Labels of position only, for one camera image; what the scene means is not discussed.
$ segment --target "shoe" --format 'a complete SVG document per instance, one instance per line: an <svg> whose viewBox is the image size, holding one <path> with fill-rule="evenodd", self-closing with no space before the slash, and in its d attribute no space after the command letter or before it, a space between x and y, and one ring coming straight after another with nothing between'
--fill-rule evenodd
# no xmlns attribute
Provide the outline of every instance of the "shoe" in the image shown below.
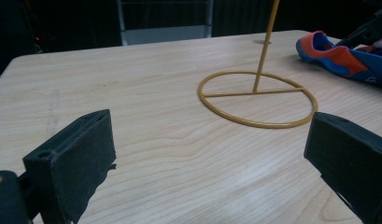
<svg viewBox="0 0 382 224"><path fill-rule="evenodd" d="M308 63L321 63L332 73L382 86L382 56L345 46L335 46L322 31L308 34L296 43L299 56Z"/></svg>

